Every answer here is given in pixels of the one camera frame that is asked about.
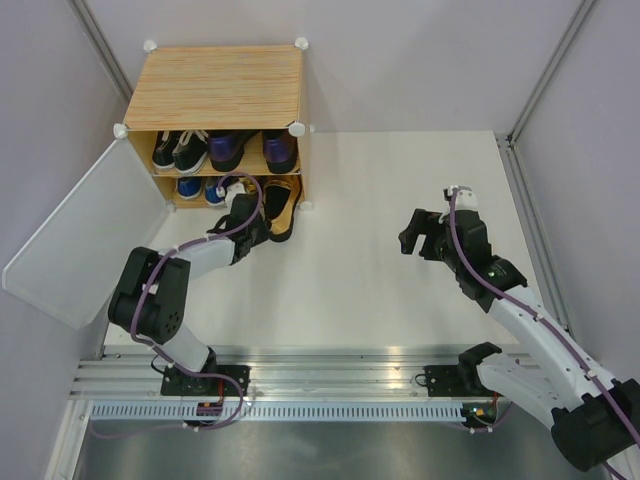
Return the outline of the frosted white cabinet door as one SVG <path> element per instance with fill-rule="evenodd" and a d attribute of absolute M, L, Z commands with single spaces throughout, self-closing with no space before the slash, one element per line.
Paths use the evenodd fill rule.
<path fill-rule="evenodd" d="M 74 329 L 113 292 L 130 251 L 153 239 L 166 200 L 127 140 L 114 141 L 2 273 L 2 287 Z"/>

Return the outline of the gold loafer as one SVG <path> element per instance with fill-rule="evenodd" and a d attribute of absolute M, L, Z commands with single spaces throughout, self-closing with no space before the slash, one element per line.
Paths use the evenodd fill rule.
<path fill-rule="evenodd" d="M 264 214 L 271 241 L 282 243 L 291 237 L 302 191 L 298 175 L 276 176 L 265 183 Z"/>
<path fill-rule="evenodd" d="M 263 190 L 263 185 L 260 177 L 256 177 L 254 180 L 243 176 L 240 177 L 234 184 L 234 189 L 241 194 L 257 195 L 258 191 Z"/>

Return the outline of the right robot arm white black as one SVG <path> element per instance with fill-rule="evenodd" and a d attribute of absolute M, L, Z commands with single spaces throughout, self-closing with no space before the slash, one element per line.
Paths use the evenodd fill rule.
<path fill-rule="evenodd" d="M 399 235 L 401 252 L 445 264 L 462 293 L 527 349 L 533 374 L 489 343 L 459 356 L 459 388 L 511 400 L 544 425 L 563 457 L 586 472 L 639 443 L 639 383 L 620 381 L 544 309 L 524 275 L 496 255 L 473 210 L 442 214 L 417 209 Z"/>

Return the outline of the purple loafer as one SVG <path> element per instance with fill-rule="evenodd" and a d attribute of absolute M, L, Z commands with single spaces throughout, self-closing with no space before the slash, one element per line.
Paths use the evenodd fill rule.
<path fill-rule="evenodd" d="M 271 173 L 282 175 L 294 169 L 298 157 L 297 139 L 286 129 L 263 130 L 262 148 Z"/>
<path fill-rule="evenodd" d="M 211 130 L 208 132 L 208 155 L 212 167 L 219 172 L 235 170 L 245 152 L 246 143 L 258 130 Z"/>

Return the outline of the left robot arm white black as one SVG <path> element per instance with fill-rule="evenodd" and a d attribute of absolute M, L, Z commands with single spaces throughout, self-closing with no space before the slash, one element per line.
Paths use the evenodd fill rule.
<path fill-rule="evenodd" d="M 214 350 L 186 326 L 186 300 L 191 282 L 237 264 L 267 239 L 258 196 L 238 194 L 229 213 L 204 237 L 165 253 L 146 247 L 130 252 L 110 299 L 108 319 L 167 361 L 160 372 L 163 396 L 246 394 L 249 368 L 218 363 Z"/>

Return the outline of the black canvas sneaker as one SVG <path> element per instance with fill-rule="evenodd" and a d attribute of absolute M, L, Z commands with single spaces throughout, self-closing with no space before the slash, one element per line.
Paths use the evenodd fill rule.
<path fill-rule="evenodd" d="M 181 176 L 198 173 L 208 155 L 208 133 L 205 130 L 188 130 L 180 134 L 172 151 L 174 168 Z"/>
<path fill-rule="evenodd" d="M 173 151 L 178 145 L 182 131 L 160 131 L 152 154 L 152 165 L 156 171 L 167 171 L 175 166 Z"/>

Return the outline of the blue canvas sneaker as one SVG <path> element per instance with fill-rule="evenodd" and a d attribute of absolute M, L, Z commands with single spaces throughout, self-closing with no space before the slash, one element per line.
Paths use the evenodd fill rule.
<path fill-rule="evenodd" d="M 202 192 L 202 178 L 182 177 L 177 180 L 177 195 L 183 200 L 196 199 Z"/>
<path fill-rule="evenodd" d="M 219 207 L 225 203 L 226 191 L 224 188 L 218 189 L 217 177 L 208 177 L 204 184 L 205 202 L 211 207 Z"/>

